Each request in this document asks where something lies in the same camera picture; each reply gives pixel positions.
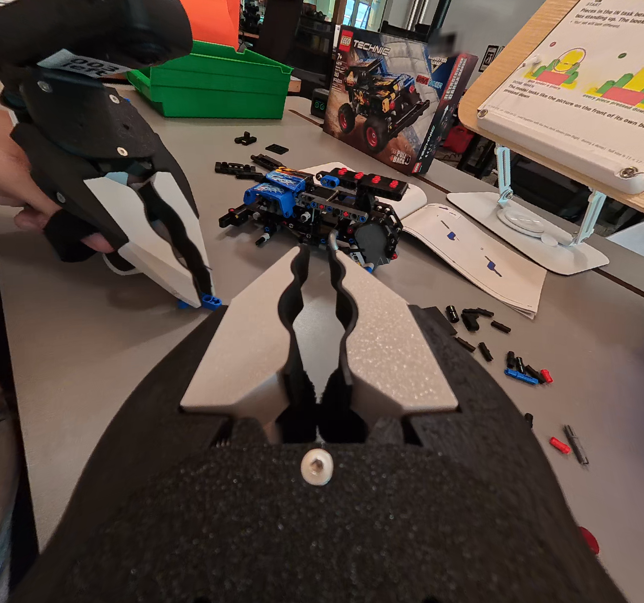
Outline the red container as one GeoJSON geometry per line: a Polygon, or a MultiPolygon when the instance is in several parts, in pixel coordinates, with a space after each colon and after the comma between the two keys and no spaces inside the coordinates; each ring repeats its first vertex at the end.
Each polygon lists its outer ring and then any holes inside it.
{"type": "Polygon", "coordinates": [[[473,132],[465,128],[462,124],[457,124],[448,132],[442,147],[450,153],[463,155],[474,135],[473,132]]]}

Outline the white tablet stand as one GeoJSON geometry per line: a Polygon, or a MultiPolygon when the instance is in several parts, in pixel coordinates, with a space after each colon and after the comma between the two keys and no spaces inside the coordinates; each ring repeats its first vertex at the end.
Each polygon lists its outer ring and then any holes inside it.
{"type": "Polygon", "coordinates": [[[591,190],[582,225],[570,234],[513,200],[510,149],[495,145],[498,192],[450,193],[447,200],[546,270],[571,276],[608,264],[585,241],[593,234],[607,196],[591,190]]]}

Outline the lego truck model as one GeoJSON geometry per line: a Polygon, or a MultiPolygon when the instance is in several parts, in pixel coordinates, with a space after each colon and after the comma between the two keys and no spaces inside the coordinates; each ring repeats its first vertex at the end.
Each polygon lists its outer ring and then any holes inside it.
{"type": "Polygon", "coordinates": [[[397,258],[403,225],[376,197],[402,200],[406,182],[345,166],[315,174],[280,167],[264,174],[246,189],[242,204],[220,217],[220,228],[253,221],[262,228],[258,247],[284,229],[301,244],[342,249],[370,272],[397,258]]]}

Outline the long black lego beam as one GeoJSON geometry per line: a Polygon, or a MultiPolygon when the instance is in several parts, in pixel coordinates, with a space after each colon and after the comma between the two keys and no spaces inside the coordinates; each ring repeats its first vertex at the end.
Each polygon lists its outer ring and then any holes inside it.
{"type": "Polygon", "coordinates": [[[216,162],[214,171],[238,180],[262,180],[265,175],[264,172],[258,171],[255,165],[233,162],[216,162]]]}

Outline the black lego axle rod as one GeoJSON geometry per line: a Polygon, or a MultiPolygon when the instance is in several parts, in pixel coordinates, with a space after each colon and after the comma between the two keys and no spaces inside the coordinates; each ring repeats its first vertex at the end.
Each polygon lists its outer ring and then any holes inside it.
{"type": "Polygon", "coordinates": [[[569,424],[565,424],[563,425],[562,429],[568,441],[568,446],[570,446],[571,450],[573,451],[573,454],[575,455],[576,460],[579,462],[581,466],[588,467],[589,466],[588,456],[584,450],[584,447],[582,446],[580,438],[576,434],[573,427],[569,424]]]}

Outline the green plastic bin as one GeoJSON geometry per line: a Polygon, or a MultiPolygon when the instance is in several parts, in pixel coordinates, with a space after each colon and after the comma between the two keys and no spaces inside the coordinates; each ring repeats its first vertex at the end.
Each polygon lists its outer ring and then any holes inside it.
{"type": "Polygon", "coordinates": [[[292,71],[251,50],[195,41],[189,55],[126,77],[166,118],[280,119],[292,71]]]}

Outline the scattered small lego pins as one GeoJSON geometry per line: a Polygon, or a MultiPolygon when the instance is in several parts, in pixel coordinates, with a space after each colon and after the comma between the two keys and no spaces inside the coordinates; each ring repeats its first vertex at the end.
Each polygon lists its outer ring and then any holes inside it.
{"type": "Polygon", "coordinates": [[[472,355],[478,352],[487,365],[491,365],[494,361],[500,361],[502,362],[505,376],[528,385],[548,385],[553,382],[553,378],[547,369],[538,369],[529,365],[523,356],[516,354],[514,351],[507,350],[502,354],[494,354],[486,341],[481,340],[474,343],[459,335],[455,327],[458,324],[468,334],[482,335],[480,330],[481,319],[493,331],[509,335],[511,327],[496,320],[495,314],[491,310],[474,307],[465,308],[458,312],[455,305],[449,304],[444,308],[444,315],[449,324],[447,333],[457,342],[457,345],[472,355]]]}

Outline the wooden board with instruction sheet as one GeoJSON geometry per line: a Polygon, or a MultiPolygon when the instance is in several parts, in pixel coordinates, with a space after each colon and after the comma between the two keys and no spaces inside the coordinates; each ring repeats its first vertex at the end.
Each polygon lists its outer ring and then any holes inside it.
{"type": "Polygon", "coordinates": [[[643,211],[643,0],[547,0],[470,86],[459,119],[643,211]]]}

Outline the blue lego connector piece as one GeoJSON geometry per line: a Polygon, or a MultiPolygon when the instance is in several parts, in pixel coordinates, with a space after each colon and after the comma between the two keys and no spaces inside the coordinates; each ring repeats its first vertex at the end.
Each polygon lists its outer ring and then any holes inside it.
{"type": "MultiPolygon", "coordinates": [[[[177,306],[179,309],[191,309],[195,308],[196,306],[191,305],[190,303],[187,303],[181,299],[177,299],[176,301],[177,306]]],[[[218,310],[220,307],[222,307],[222,301],[221,299],[215,297],[214,295],[202,293],[200,296],[200,307],[215,311],[218,310]]]]}

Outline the lego set box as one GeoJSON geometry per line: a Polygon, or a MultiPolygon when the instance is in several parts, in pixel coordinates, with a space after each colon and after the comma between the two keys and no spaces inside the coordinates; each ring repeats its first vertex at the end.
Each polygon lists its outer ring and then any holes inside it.
{"type": "Polygon", "coordinates": [[[422,42],[342,25],[323,131],[400,173],[425,174],[478,64],[447,35],[422,42]]]}

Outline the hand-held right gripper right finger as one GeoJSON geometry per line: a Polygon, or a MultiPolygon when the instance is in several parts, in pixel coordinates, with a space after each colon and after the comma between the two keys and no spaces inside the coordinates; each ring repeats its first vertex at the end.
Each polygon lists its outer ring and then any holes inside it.
{"type": "Polygon", "coordinates": [[[337,369],[321,397],[321,438],[362,443],[381,419],[459,409],[411,306],[346,254],[328,255],[344,328],[337,369]]]}

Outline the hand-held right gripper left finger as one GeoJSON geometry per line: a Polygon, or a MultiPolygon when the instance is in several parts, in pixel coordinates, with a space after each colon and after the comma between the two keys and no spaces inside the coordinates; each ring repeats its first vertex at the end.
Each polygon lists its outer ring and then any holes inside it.
{"type": "Polygon", "coordinates": [[[315,388],[294,332],[309,261],[305,246],[293,247],[230,302],[181,399],[184,411],[255,419],[272,441],[316,440],[315,388]]]}

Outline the lego instruction booklet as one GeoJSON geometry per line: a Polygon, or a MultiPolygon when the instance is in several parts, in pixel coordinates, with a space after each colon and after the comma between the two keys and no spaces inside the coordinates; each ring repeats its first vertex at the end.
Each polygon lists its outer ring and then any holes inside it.
{"type": "Polygon", "coordinates": [[[403,233],[423,244],[473,285],[529,319],[533,319],[546,271],[492,238],[445,203],[430,203],[410,184],[402,200],[377,196],[391,205],[403,233]]]}

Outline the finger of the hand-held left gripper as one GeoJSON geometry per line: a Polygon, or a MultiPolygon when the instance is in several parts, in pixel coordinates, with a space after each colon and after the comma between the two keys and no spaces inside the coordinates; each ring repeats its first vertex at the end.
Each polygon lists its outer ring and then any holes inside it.
{"type": "Polygon", "coordinates": [[[146,208],[146,183],[137,189],[105,176],[85,185],[124,233],[127,241],[117,253],[138,271],[181,300],[200,300],[193,279],[175,258],[169,242],[155,228],[146,208]]]}
{"type": "Polygon", "coordinates": [[[171,172],[156,172],[146,183],[146,208],[177,261],[190,272],[198,296],[213,296],[212,270],[197,211],[171,172]]]}

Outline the person's left hand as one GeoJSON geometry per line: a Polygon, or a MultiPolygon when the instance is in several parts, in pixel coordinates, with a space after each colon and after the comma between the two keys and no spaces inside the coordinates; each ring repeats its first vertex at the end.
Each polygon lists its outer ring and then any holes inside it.
{"type": "Polygon", "coordinates": [[[114,247],[91,223],[77,218],[40,190],[30,174],[25,152],[12,139],[9,112],[1,110],[1,205],[19,207],[19,229],[42,234],[64,262],[81,262],[114,247]]]}

